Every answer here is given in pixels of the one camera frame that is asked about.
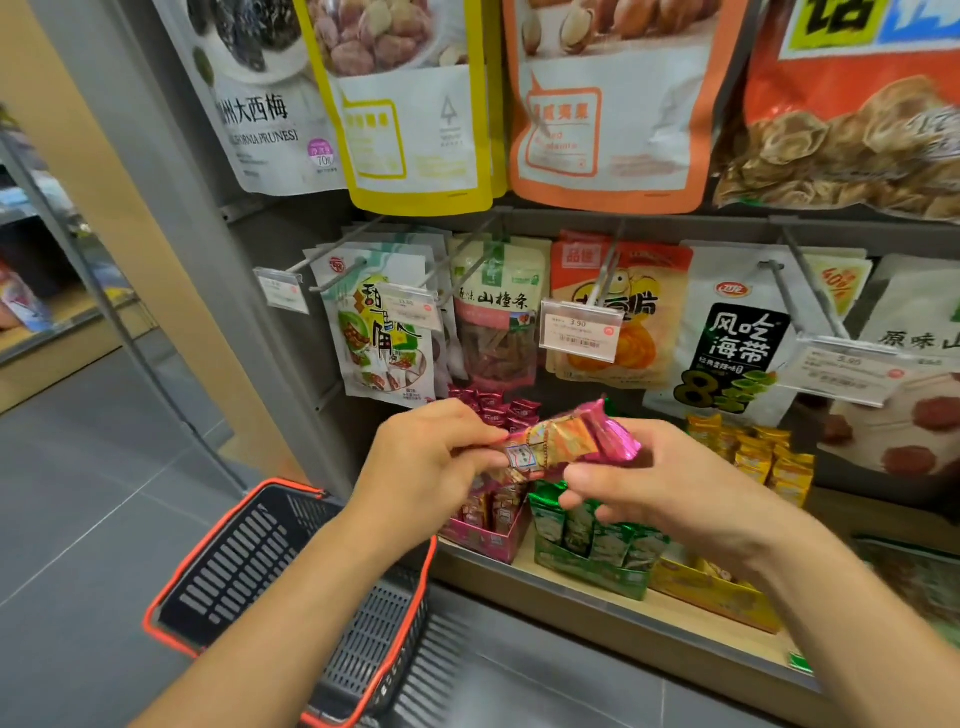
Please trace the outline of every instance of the green display box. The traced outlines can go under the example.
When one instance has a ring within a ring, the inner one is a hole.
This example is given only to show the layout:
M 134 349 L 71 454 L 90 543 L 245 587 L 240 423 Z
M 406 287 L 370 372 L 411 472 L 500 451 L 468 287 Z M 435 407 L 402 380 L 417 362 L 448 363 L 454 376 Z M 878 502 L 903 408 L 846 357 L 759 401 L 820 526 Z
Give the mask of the green display box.
M 535 542 L 534 561 L 542 567 L 582 579 L 608 592 L 637 601 L 646 596 L 647 584 L 650 582 L 650 571 L 619 569 L 612 564 L 590 561 L 551 544 L 540 534 L 537 534 Z

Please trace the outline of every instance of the barcode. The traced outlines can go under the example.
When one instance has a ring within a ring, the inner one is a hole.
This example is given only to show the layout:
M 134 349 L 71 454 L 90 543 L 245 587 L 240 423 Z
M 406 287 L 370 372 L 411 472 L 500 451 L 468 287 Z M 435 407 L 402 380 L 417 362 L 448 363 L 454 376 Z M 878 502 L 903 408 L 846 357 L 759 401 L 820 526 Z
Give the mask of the barcode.
M 586 347 L 587 349 L 599 349 L 600 342 L 590 341 L 589 339 L 581 339 L 579 336 L 568 336 L 564 333 L 560 334 L 560 340 L 564 344 L 572 344 L 575 347 Z

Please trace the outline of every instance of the green candy wrapper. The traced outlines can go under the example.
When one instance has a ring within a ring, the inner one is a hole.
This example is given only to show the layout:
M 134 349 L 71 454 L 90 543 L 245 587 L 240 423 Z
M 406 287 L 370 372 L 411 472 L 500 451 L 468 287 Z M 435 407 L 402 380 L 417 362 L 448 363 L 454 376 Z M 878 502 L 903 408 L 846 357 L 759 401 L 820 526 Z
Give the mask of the green candy wrapper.
M 560 493 L 565 486 L 538 480 L 536 490 L 527 500 L 534 515 L 537 533 L 551 544 L 559 544 L 564 538 L 566 511 L 560 507 Z

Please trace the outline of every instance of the wrapped candy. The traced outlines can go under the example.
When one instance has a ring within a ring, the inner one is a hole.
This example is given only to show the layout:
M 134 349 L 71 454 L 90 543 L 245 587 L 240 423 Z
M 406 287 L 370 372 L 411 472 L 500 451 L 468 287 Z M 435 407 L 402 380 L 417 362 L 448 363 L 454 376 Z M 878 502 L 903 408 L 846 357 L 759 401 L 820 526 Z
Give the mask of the wrapped candy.
M 604 413 L 604 401 L 582 404 L 573 412 L 512 432 L 494 447 L 506 453 L 510 466 L 485 473 L 474 492 L 488 492 L 530 480 L 558 481 L 569 463 L 626 465 L 640 452 L 640 443 Z

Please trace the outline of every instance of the snack bag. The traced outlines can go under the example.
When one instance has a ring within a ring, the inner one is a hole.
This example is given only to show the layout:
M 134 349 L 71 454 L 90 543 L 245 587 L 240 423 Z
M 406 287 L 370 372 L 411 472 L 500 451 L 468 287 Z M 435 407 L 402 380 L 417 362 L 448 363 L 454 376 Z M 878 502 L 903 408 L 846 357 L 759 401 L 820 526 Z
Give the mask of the snack bag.
M 505 0 L 514 192 L 617 214 L 696 209 L 713 107 L 747 8 L 747 0 Z
M 669 383 L 643 404 L 674 417 L 719 411 L 732 424 L 780 424 L 796 393 L 774 386 L 797 353 L 797 332 L 773 272 L 780 271 L 809 334 L 830 335 L 797 261 L 785 246 L 687 241 L 694 254 Z
M 560 242 L 551 263 L 553 298 L 586 303 L 611 243 Z M 693 252 L 681 245 L 619 243 L 607 308 L 624 312 L 613 363 L 554 352 L 553 372 L 567 381 L 598 381 L 617 389 L 656 389 L 667 382 L 686 302 Z
M 347 186 L 293 0 L 154 5 L 244 190 L 287 196 Z
M 454 292 L 467 376 L 485 392 L 530 386 L 537 379 L 546 261 L 536 250 L 476 240 L 453 260 L 453 277 L 461 278 L 485 255 L 487 261 Z
M 960 462 L 960 262 L 887 255 L 875 280 L 886 288 L 857 338 L 919 358 L 883 407 L 835 402 L 820 448 L 908 479 L 952 472 Z
M 561 507 L 559 498 L 564 487 L 540 481 L 537 489 L 530 494 L 530 511 L 534 515 L 537 534 L 551 544 L 559 544 L 564 539 L 566 511 Z
M 404 407 L 426 404 L 437 398 L 430 331 L 391 321 L 377 291 L 382 282 L 416 285 L 426 273 L 426 259 L 338 248 L 311 269 L 323 285 L 361 259 L 366 266 L 323 293 L 347 395 Z
M 489 209 L 480 0 L 294 0 L 353 203 L 389 215 Z
M 774 0 L 750 63 L 749 147 L 715 203 L 960 222 L 958 23 L 952 0 Z

